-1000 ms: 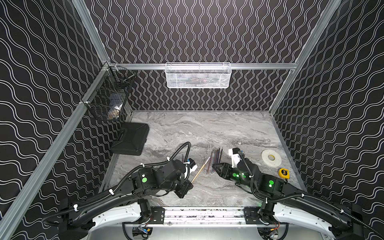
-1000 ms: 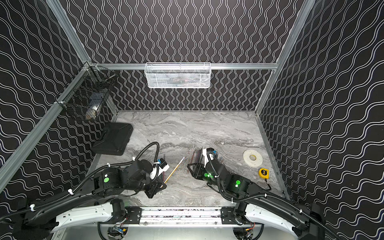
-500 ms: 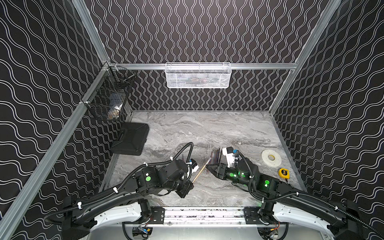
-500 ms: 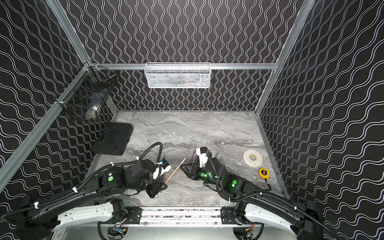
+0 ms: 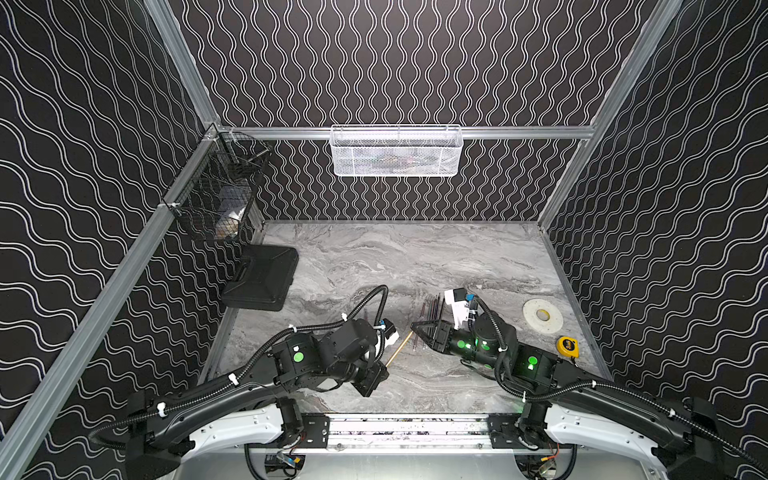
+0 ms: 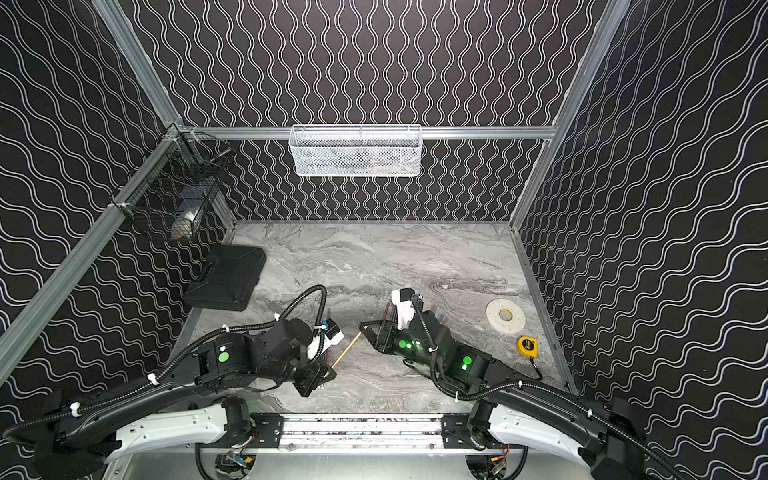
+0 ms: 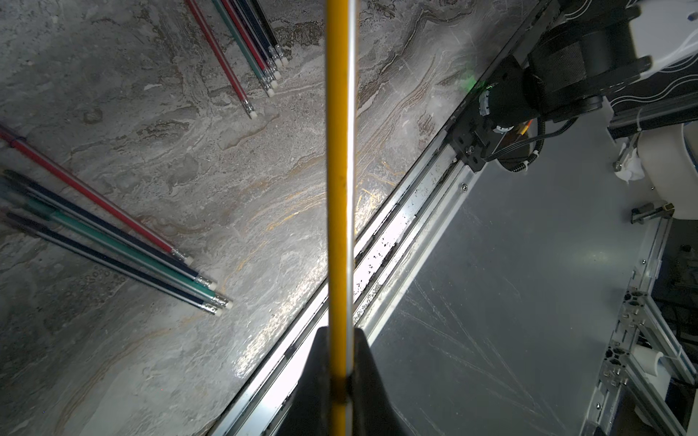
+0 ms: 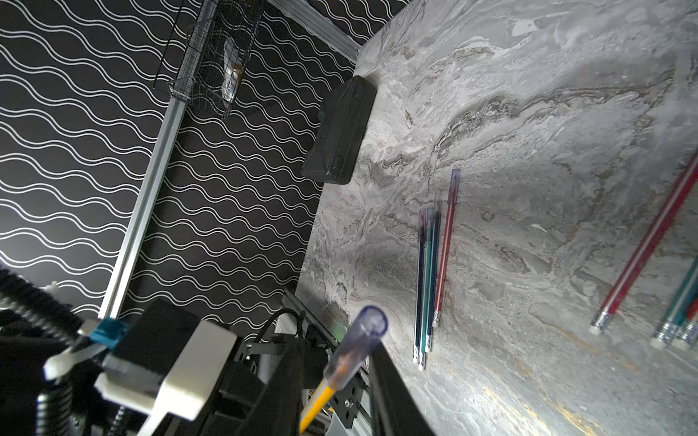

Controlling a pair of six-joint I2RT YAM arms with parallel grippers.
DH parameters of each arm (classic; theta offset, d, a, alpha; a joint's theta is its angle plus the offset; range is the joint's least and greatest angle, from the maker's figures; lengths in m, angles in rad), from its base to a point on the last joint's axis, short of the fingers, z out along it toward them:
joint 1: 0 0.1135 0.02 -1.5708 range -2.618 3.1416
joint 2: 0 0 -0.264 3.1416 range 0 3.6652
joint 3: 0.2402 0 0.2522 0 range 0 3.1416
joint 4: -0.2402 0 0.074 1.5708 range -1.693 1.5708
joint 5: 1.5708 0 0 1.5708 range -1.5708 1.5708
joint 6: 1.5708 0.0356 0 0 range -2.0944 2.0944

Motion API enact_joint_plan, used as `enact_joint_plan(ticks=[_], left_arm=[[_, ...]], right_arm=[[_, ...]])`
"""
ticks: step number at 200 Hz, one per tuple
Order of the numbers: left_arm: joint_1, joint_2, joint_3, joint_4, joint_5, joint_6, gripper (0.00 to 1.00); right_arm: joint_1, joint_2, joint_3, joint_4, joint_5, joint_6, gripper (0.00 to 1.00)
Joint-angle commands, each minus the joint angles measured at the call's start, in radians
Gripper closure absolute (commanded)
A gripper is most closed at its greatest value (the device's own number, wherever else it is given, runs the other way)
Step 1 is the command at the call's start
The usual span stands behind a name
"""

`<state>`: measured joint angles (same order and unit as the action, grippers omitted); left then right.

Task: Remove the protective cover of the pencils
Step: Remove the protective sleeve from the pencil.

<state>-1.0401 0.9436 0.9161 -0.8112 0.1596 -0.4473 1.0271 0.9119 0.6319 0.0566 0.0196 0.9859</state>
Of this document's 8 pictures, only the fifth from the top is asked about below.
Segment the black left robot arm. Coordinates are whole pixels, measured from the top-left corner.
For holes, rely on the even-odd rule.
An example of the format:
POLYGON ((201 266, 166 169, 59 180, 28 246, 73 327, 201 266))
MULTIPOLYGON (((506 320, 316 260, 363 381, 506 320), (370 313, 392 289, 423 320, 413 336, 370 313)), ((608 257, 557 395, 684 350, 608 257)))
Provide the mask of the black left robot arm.
POLYGON ((322 383, 332 380, 369 397, 387 379, 382 356, 397 335, 384 316, 388 294, 388 287, 379 285, 337 321, 289 326, 244 365, 190 390, 159 397, 137 392, 125 417, 95 427, 88 441, 123 452, 128 478, 157 479, 198 452, 215 421, 248 407, 276 406, 289 418, 278 439, 294 440, 301 417, 292 393, 321 392, 322 383))

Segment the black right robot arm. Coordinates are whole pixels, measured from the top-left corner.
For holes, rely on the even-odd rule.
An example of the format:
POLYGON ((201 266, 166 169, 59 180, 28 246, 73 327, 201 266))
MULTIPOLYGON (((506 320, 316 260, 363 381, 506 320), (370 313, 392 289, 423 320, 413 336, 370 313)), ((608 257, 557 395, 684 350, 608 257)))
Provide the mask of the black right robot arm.
POLYGON ((600 378, 538 347, 478 296, 464 301, 467 325, 440 317, 412 324, 431 350, 453 355, 493 380, 523 407, 497 431, 530 448, 592 447, 631 457, 667 479, 724 479, 731 453, 761 474, 764 463, 719 432, 714 406, 701 399, 664 401, 600 378))

